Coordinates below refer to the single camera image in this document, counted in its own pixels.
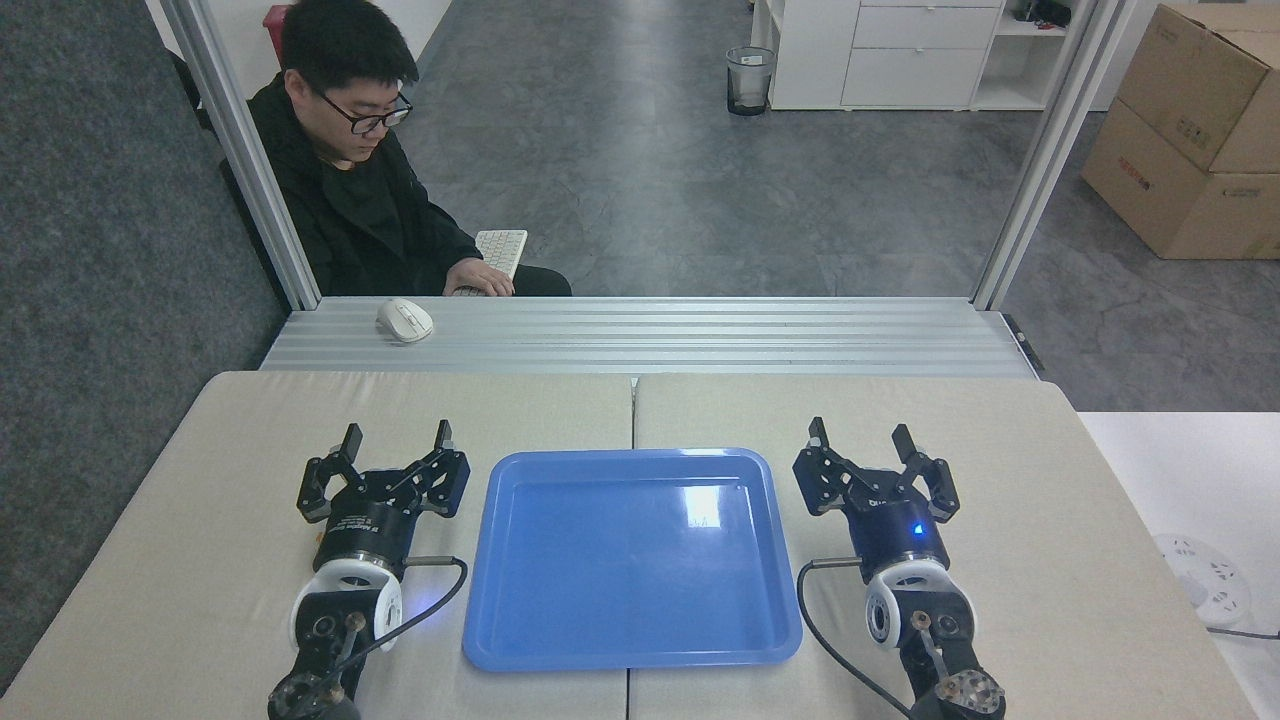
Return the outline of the person's hand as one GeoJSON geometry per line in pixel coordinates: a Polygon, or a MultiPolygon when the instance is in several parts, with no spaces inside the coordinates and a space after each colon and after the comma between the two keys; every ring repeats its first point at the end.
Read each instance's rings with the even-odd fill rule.
{"type": "Polygon", "coordinates": [[[513,279],[480,258],[463,258],[453,264],[445,274],[442,295],[453,296],[463,288],[476,290],[490,297],[515,295],[513,279]]]}

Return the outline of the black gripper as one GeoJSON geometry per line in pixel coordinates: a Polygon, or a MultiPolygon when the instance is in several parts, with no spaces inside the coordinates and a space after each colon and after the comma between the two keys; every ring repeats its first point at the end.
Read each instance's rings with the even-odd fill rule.
{"type": "Polygon", "coordinates": [[[829,447],[822,416],[810,420],[808,433],[792,465],[797,487],[813,516],[846,509],[865,583],[884,569],[913,559],[932,560],[945,569],[951,566],[936,524],[950,521],[960,509],[945,459],[920,451],[908,425],[897,424],[891,438],[902,471],[893,482],[890,501],[872,500],[870,477],[829,447]]]}
{"type": "Polygon", "coordinates": [[[451,423],[442,419],[431,451],[393,471],[388,502],[376,502],[367,497],[367,483],[355,469],[362,439],[358,423],[351,423],[335,450],[305,465],[296,506],[307,523],[328,519],[312,570],[335,559],[362,559],[401,582],[420,512],[457,515],[470,478],[468,460],[453,443],[451,423]],[[329,498],[333,477],[343,478],[346,487],[329,498]]]}

